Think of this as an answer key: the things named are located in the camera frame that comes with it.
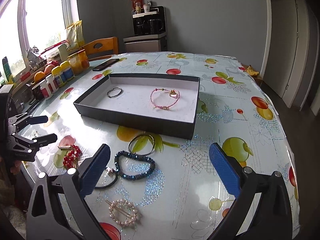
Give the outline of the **red bead brooch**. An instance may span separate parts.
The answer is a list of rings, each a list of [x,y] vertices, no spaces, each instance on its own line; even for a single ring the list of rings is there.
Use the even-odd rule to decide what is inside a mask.
[[[79,159],[82,155],[78,145],[71,145],[66,155],[63,158],[63,167],[65,169],[77,168]]]

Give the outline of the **round pearl hair clip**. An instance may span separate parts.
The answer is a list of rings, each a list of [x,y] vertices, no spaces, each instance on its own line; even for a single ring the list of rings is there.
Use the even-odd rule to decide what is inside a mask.
[[[138,208],[125,199],[105,200],[108,204],[109,217],[122,228],[135,226],[142,217]]]

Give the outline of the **silver black bangle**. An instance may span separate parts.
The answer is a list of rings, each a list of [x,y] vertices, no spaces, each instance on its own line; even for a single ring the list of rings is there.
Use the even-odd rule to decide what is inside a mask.
[[[114,87],[111,90],[107,92],[107,97],[108,98],[116,98],[120,96],[123,93],[123,89],[120,87]]]

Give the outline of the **thin dark hoop bangle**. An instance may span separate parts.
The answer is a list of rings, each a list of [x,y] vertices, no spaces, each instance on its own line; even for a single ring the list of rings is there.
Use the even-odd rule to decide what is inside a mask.
[[[141,150],[143,150],[147,143],[150,142],[151,143],[151,150],[149,153],[143,153],[140,154],[141,156],[147,156],[150,155],[154,150],[155,150],[155,138],[153,135],[151,134],[139,134],[137,136],[135,136],[128,145],[128,151],[130,153],[134,153],[138,155],[138,152],[140,152]]]

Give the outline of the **pearl bar hair clip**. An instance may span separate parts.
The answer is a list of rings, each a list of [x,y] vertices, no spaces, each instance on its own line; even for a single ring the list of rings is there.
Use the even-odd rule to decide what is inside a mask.
[[[71,150],[72,148],[73,148],[73,146],[70,146],[70,145],[65,145],[65,146],[59,145],[58,146],[58,149],[60,149],[60,150]]]

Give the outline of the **orange fruit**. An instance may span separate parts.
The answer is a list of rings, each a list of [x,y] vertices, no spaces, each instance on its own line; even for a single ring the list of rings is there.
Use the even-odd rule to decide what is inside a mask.
[[[45,73],[44,72],[37,72],[35,75],[34,75],[34,82],[35,83],[39,83],[40,81],[44,80],[46,77]]]

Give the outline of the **white red pill bottle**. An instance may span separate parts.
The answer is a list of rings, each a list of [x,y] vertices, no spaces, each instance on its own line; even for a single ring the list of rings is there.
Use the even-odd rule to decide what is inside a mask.
[[[54,94],[59,89],[59,86],[55,78],[52,76],[52,74],[50,74],[46,76],[46,81],[50,91]]]
[[[53,94],[52,94],[46,80],[42,80],[40,82],[40,89],[41,89],[41,93],[43,94],[43,96],[46,100],[52,97]]]

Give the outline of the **red apple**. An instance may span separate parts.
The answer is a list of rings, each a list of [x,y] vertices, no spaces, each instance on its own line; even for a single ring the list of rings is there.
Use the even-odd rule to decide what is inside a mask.
[[[55,68],[56,66],[53,64],[48,64],[45,69],[44,69],[44,74],[45,75],[49,75],[52,73],[52,70]]]

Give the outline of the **yellow cap blue bottle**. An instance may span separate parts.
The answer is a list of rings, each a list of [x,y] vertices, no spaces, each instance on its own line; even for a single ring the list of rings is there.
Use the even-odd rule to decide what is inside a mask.
[[[63,63],[61,63],[60,67],[66,81],[70,81],[74,78],[73,70],[69,61],[64,61]]]
[[[63,87],[66,84],[66,78],[60,66],[52,69],[52,76],[59,87]]]

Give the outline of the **amber honey jar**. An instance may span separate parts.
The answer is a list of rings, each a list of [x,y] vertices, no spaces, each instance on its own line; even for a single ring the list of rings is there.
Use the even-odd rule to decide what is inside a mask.
[[[89,67],[88,57],[85,50],[80,50],[68,57],[74,75],[81,74]]]

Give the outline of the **fruit pattern tablecloth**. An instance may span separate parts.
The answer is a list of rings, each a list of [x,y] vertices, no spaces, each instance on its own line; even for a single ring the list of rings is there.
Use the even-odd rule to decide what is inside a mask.
[[[22,134],[30,139],[49,133],[74,139],[83,158],[92,156],[101,144],[108,144],[112,154],[127,150],[135,136],[146,132],[81,116],[74,106],[82,93],[108,74],[195,76],[200,79],[199,101],[192,139],[153,135],[156,144],[150,156],[156,168],[148,178],[119,178],[108,189],[86,197],[97,220],[115,226],[105,200],[123,198],[133,202],[142,217],[132,228],[119,228],[122,239],[207,239],[234,201],[209,159],[209,147],[217,142],[241,165],[257,173],[283,175],[293,234],[299,233],[293,153],[274,105],[237,59],[175,52],[128,53],[117,58],[120,61],[106,71],[89,71],[60,88],[35,111],[48,116],[48,121]]]

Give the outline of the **black smartphone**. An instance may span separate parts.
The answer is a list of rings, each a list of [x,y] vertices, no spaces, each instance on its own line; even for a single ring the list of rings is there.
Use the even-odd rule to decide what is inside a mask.
[[[93,71],[98,72],[98,71],[102,71],[105,70],[106,68],[112,66],[113,64],[119,62],[120,59],[109,59],[101,64],[99,64],[98,66],[93,68]]]

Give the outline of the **wooden chair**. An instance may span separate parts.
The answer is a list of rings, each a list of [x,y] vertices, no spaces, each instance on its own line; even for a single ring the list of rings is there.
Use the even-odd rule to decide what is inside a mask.
[[[117,37],[100,38],[81,47],[89,61],[109,59],[119,54],[119,42]]]

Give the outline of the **black shallow cardboard box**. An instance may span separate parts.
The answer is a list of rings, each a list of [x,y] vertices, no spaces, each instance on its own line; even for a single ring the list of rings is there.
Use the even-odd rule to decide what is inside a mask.
[[[114,87],[123,89],[108,98]],[[89,118],[145,132],[191,139],[193,137],[200,79],[194,76],[122,73],[110,74],[74,102]]]

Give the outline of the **black water dispenser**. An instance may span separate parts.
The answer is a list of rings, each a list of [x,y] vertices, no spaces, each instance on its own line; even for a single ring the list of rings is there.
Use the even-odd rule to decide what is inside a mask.
[[[123,38],[127,53],[168,50],[165,7],[152,6],[140,14],[132,10],[131,15],[134,35]]]

